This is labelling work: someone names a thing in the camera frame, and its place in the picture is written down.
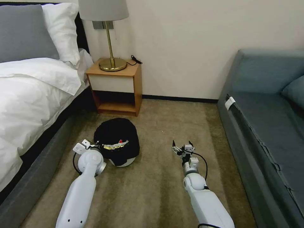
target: beige carpet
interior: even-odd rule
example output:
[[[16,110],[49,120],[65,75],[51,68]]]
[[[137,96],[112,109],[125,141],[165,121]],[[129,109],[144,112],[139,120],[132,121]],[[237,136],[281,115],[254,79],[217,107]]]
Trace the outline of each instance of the beige carpet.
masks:
[[[92,140],[99,124],[115,117],[86,112],[77,116],[78,124],[57,171],[23,228],[55,227],[68,188],[78,176],[72,165],[72,147],[84,138]],[[197,227],[182,184],[181,160],[171,151],[173,139],[177,145],[190,140],[206,158],[207,184],[229,211],[235,227],[256,227],[215,104],[143,100],[139,116],[126,118],[137,128],[140,155],[125,168],[107,162],[105,171],[96,177],[85,227]],[[199,171],[204,176],[203,162]]]

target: nightstand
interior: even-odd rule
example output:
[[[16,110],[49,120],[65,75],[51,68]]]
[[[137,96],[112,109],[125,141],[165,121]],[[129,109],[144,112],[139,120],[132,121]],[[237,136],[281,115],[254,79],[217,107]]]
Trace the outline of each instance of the nightstand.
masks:
[[[143,91],[141,65],[128,64],[121,71],[107,72],[99,69],[101,60],[86,71],[98,113],[138,116]]]

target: black baseboard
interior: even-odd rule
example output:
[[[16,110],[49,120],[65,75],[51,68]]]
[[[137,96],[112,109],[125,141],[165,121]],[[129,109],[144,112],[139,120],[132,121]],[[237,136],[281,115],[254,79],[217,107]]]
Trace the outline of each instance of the black baseboard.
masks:
[[[187,102],[199,102],[199,103],[211,103],[216,104],[217,99],[205,99],[205,98],[182,98],[182,97],[167,97],[167,96],[157,96],[157,95],[142,95],[143,99],[152,100],[171,100],[171,101],[187,101]]]

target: lamp shade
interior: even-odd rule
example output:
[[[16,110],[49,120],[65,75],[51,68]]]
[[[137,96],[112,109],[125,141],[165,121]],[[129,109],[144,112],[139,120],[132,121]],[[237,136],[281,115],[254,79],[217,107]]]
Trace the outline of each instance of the lamp shade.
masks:
[[[126,0],[78,0],[83,20],[117,21],[129,16]]]

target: black wire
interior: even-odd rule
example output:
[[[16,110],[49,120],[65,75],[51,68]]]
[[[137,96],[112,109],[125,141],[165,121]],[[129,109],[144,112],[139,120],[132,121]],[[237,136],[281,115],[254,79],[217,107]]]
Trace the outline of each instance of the black wire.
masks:
[[[206,164],[206,174],[205,174],[205,181],[207,180],[207,176],[208,176],[208,164],[207,164],[207,161],[206,161],[206,159],[204,159],[204,157],[202,156],[202,155],[200,155],[200,154],[197,154],[197,153],[192,153],[192,154],[195,154],[195,155],[197,155],[197,156],[200,156],[203,160],[204,160],[204,162],[205,162],[205,164]]]
[[[127,62],[128,64],[130,64],[131,66],[135,66],[137,64],[137,62],[135,62],[134,64],[131,64],[129,62]]]
[[[80,172],[80,171],[76,168],[76,166],[75,166],[75,156],[76,156],[76,153],[75,153],[74,156],[73,156],[73,166],[74,166],[74,169],[76,170],[76,172],[79,173],[79,175],[81,175],[82,172]]]
[[[135,66],[137,63],[138,63],[138,64],[142,64],[142,62],[139,61],[137,58],[135,58],[134,55],[131,55],[131,59],[132,59],[133,61],[135,61],[134,64],[131,64],[131,63],[127,62],[127,63],[130,64],[131,66]]]
[[[211,224],[207,224],[207,223],[200,223],[197,228],[200,228],[201,226],[209,226],[209,227],[213,227],[213,228],[220,228],[219,226],[215,226],[215,225],[211,225]]]

